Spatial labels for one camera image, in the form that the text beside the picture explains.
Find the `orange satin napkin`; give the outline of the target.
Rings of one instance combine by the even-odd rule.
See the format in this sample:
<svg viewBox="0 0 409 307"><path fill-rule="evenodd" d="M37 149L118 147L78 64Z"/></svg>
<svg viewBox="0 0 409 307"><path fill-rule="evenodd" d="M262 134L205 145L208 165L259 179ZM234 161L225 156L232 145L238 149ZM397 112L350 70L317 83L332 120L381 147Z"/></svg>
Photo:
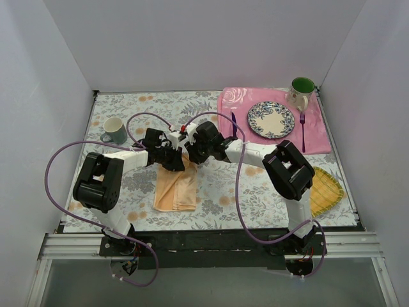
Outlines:
<svg viewBox="0 0 409 307"><path fill-rule="evenodd" d="M184 171L173 172L158 167L153 208L159 212L195 211L197 194L197 165L182 155Z"/></svg>

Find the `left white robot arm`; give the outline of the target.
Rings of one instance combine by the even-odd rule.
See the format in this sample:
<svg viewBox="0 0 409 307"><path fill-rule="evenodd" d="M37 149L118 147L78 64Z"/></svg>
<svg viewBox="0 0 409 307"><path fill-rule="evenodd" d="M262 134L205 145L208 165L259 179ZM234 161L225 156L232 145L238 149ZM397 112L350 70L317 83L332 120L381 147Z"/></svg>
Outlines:
<svg viewBox="0 0 409 307"><path fill-rule="evenodd" d="M136 241L130 236L133 226L116 205L125 173L158 163L170 171L184 171L179 132L147 129L141 144L115 153L87 154L73 189L74 200L89 209L103 225L110 245L123 256L135 251Z"/></svg>

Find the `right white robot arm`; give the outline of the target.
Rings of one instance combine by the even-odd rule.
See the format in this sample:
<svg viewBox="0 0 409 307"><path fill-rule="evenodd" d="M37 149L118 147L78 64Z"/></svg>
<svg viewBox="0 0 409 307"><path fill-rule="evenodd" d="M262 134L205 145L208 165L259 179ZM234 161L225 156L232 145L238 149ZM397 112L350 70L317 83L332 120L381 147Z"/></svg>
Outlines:
<svg viewBox="0 0 409 307"><path fill-rule="evenodd" d="M296 254L304 254L313 245L316 230L311 213L311 191L314 168L288 140L278 145L262 145L247 142L236 135L224 138L212 122L201 125L190 123L181 128L181 134L189 140L185 148L191 161L201 164L210 156L218 161L237 163L235 180L236 211L240 224L254 241L272 245L289 241L290 249ZM242 217L239 196L240 171L243 164L264 169L275 190L284 199L288 214L288 233L273 240L256 238L245 225Z"/></svg>

